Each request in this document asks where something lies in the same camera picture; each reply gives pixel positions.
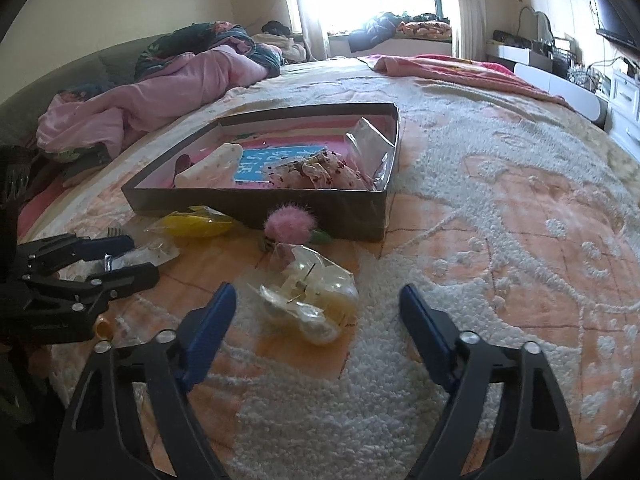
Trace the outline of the earrings card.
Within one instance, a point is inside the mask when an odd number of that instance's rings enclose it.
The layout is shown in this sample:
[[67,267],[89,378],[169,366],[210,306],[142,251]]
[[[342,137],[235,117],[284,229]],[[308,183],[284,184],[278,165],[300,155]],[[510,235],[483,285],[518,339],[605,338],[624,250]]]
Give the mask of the earrings card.
[[162,266],[180,256],[180,250],[174,241],[165,235],[152,232],[130,234],[134,240],[134,248],[123,255],[112,259],[112,269],[122,269],[127,266],[137,266],[142,263],[152,263]]

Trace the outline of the yellow item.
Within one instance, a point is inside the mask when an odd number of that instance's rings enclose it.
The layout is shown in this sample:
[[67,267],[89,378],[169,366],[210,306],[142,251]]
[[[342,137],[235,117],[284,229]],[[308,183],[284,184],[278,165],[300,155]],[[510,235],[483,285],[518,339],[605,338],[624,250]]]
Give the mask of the yellow item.
[[211,238],[224,235],[238,225],[228,214],[212,207],[192,206],[185,211],[174,211],[144,230],[163,236]]

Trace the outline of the clear bag of pearl clips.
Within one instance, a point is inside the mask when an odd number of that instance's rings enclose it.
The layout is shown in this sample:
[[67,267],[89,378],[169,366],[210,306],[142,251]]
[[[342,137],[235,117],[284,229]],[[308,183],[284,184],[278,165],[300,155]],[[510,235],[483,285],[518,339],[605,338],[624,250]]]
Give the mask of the clear bag of pearl clips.
[[269,322],[316,346],[336,341],[358,312],[354,274],[305,245],[274,245],[265,279],[252,291]]

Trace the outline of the pink pom-pom hair clip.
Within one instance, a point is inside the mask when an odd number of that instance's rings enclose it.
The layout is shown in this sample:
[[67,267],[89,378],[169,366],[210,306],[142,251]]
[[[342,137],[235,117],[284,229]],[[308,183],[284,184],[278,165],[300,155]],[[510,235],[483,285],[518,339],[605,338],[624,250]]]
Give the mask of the pink pom-pom hair clip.
[[283,205],[267,217],[260,247],[264,252],[272,252],[279,244],[320,246],[331,242],[332,237],[318,227],[317,219],[308,210]]

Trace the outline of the white hair claw clip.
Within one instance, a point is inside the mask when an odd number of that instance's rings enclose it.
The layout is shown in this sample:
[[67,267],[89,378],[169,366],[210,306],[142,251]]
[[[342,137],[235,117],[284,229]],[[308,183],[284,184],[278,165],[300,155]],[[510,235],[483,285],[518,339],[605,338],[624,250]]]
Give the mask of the white hair claw clip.
[[176,188],[233,188],[243,156],[240,144],[224,143],[175,176]]

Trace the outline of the long clear plastic bag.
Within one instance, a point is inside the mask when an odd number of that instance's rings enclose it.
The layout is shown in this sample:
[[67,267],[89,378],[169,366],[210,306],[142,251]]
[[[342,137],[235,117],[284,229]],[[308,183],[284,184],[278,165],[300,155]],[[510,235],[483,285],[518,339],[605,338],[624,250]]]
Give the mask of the long clear plastic bag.
[[395,144],[364,117],[346,133],[346,144],[348,159],[369,188],[375,191],[385,188],[394,166]]

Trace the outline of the small dark comb clip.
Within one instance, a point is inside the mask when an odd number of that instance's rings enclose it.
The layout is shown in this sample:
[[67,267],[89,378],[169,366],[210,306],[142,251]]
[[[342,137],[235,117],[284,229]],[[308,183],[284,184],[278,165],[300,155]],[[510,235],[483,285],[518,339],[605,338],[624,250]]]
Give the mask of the small dark comb clip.
[[125,231],[119,226],[110,226],[106,230],[107,237],[118,237],[118,236],[124,236],[124,235],[125,235]]

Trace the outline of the dark red hair claw clip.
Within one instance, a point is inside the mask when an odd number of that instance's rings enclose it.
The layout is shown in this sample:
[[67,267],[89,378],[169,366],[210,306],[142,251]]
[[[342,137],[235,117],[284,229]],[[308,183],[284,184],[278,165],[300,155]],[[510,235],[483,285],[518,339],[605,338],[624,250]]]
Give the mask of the dark red hair claw clip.
[[183,171],[188,170],[193,165],[191,157],[187,154],[182,154],[176,159],[175,163],[175,176],[181,174]]

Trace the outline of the pink quilt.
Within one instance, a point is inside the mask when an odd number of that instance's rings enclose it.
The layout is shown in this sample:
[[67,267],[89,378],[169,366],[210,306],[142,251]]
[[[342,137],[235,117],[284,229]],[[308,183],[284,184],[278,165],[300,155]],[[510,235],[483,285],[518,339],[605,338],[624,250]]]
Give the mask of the pink quilt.
[[115,158],[145,133],[267,76],[264,66],[229,46],[183,54],[153,76],[87,101],[55,96],[39,118],[37,145],[58,157],[102,144]]

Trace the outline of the dark shallow box with pink base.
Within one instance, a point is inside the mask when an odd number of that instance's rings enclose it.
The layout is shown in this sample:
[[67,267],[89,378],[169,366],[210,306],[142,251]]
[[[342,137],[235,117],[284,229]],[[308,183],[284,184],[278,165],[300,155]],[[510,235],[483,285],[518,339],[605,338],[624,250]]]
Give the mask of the dark shallow box with pink base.
[[281,206],[335,238],[382,240],[399,150],[393,103],[304,105],[214,120],[122,187],[137,214],[209,206],[260,229]]

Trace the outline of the dark floral blanket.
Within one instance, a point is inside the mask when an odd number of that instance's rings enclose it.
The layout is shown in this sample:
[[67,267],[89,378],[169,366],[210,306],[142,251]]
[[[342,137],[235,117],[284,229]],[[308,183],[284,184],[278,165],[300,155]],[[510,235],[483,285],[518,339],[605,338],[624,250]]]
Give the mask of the dark floral blanket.
[[258,44],[238,24],[225,21],[192,24],[156,38],[139,55],[134,66],[134,80],[142,80],[163,70],[183,54],[200,54],[214,47],[229,46],[246,55],[268,72],[280,75],[283,54],[268,44]]

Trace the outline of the red pink blanket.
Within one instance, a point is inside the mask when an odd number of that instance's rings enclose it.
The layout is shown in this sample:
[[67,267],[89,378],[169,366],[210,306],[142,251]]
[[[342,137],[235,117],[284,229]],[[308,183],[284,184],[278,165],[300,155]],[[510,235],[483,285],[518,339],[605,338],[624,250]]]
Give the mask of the red pink blanket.
[[500,64],[437,54],[415,56],[372,54],[360,56],[358,60],[367,64],[371,70],[390,77],[418,77],[425,80],[450,82],[450,84],[461,84],[477,89],[527,96],[573,110],[562,96],[552,96]]

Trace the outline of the white drawer cabinet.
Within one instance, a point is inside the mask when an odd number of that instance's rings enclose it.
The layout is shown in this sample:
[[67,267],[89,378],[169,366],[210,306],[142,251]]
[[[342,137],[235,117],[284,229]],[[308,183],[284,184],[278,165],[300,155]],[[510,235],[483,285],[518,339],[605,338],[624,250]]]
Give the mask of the white drawer cabinet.
[[640,162],[639,81],[614,70],[608,95],[605,132]]

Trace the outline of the clothes pile on window sill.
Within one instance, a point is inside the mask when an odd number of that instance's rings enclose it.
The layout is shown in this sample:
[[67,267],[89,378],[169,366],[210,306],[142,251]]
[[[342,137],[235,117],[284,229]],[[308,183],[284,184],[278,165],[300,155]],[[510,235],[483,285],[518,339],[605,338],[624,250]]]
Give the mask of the clothes pile on window sill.
[[347,36],[349,50],[352,52],[373,49],[390,39],[450,42],[452,29],[448,18],[441,18],[434,13],[411,16],[407,13],[398,15],[386,12],[371,18]]

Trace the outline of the white curtain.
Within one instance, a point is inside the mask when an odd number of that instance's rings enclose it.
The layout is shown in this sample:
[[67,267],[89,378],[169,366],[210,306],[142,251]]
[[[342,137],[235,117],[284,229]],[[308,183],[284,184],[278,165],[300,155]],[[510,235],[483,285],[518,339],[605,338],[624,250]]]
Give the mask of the white curtain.
[[457,0],[456,55],[480,61],[485,56],[486,0]]

